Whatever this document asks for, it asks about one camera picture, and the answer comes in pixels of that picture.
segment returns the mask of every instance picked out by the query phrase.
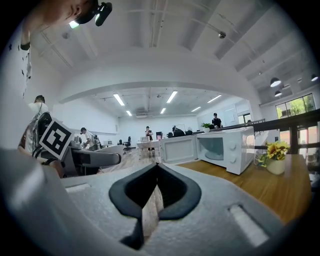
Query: white wall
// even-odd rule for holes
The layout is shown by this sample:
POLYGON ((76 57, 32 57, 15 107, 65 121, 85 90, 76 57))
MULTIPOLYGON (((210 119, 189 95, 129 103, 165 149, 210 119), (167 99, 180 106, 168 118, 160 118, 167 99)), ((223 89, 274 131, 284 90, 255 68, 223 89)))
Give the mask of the white wall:
POLYGON ((36 96, 43 95, 49 111, 53 111, 54 104, 58 103, 61 93, 60 74, 32 48, 31 50, 32 77, 28 82, 24 94, 27 104, 33 103, 36 96))
POLYGON ((232 126, 239 124, 238 120, 238 114, 236 109, 236 104, 242 103, 243 98, 236 97, 236 96, 221 96, 216 102, 212 102, 212 107, 209 109, 206 109, 204 111, 201 111, 196 117, 197 117, 197 123, 198 128, 202 130, 201 124, 202 123, 210 123, 212 122, 212 119, 214 118, 214 113, 217 113, 218 118, 221 119, 222 125, 224 127, 226 126, 232 126), (229 115, 226 115, 225 117, 225 111, 227 111, 227 114, 230 114, 230 112, 233 113, 234 121, 230 122, 228 121, 229 115))
POLYGON ((62 103, 106 91, 180 83, 260 103, 257 91, 233 67, 186 51, 133 47, 111 52, 76 65, 63 82, 62 103))
POLYGON ((131 136, 131 147, 136 147, 137 141, 141 137, 145 136, 146 127, 149 126, 153 132, 152 138, 156 139, 156 132, 162 132, 164 136, 167 136, 169 132, 172 132, 173 125, 184 124, 185 129, 189 127, 192 131, 198 129, 198 123, 196 116, 181 116, 181 117, 158 117, 158 118, 141 118, 138 119, 132 117, 119 118, 120 124, 120 137, 123 142, 128 141, 128 137, 131 136))
POLYGON ((107 140, 112 140, 113 144, 119 142, 118 117, 109 113, 93 98, 86 97, 64 104, 55 104, 52 115, 72 129, 76 136, 80 135, 80 129, 85 127, 93 134, 97 134, 102 144, 107 140))

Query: floor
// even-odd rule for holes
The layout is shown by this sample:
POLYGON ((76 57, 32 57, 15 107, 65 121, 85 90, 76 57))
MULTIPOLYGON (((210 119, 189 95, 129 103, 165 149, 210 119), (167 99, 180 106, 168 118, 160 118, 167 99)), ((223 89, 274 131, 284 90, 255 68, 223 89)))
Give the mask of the floor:
POLYGON ((104 168, 104 173, 122 170, 132 166, 145 166, 146 164, 161 163, 160 152, 156 149, 154 152, 148 152, 146 149, 140 151, 134 148, 125 152, 121 159, 121 163, 108 168, 104 168))

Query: railing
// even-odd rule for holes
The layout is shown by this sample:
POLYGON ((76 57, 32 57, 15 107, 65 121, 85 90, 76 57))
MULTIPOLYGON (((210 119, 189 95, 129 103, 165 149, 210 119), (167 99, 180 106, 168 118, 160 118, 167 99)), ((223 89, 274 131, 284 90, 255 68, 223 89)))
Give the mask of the railing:
MULTIPOLYGON (((254 129, 254 134, 261 133, 263 131, 270 130, 289 130, 290 132, 290 154, 298 154, 299 149, 311 149, 311 148, 320 148, 320 142, 316 143, 308 143, 308 144, 299 144, 298 138, 298 130, 301 128, 305 128, 314 123, 320 122, 320 109, 316 109, 304 114, 298 114, 290 117, 286 117, 283 119, 272 120, 272 121, 253 121, 244 124, 238 124, 233 126, 228 126, 220 129, 213 129, 210 131, 222 131, 222 130, 230 130, 242 127, 250 127, 252 126, 254 129)), ((267 147, 263 146, 255 146, 255 149, 266 150, 267 147)), ((313 169, 315 171, 319 171, 318 166, 308 166, 309 170, 313 169)))

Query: flower pot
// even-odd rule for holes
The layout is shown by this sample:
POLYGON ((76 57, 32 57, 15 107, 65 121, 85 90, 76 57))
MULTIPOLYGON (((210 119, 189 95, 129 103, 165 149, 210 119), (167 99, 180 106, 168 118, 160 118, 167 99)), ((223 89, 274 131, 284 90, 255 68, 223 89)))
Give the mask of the flower pot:
POLYGON ((286 168, 286 161, 285 160, 273 160, 269 159, 268 163, 266 164, 266 169, 275 175, 280 175, 285 172, 286 168))

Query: wooden table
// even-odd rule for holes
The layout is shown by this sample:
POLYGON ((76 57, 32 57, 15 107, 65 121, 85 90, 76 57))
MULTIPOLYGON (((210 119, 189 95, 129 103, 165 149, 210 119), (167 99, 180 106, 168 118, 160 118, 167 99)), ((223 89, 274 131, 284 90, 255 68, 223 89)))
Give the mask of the wooden table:
POLYGON ((234 183, 273 210, 284 223, 301 216, 311 202, 309 172, 305 159, 299 154, 286 155, 285 172, 281 175, 253 163, 240 175, 202 160, 179 166, 234 183))

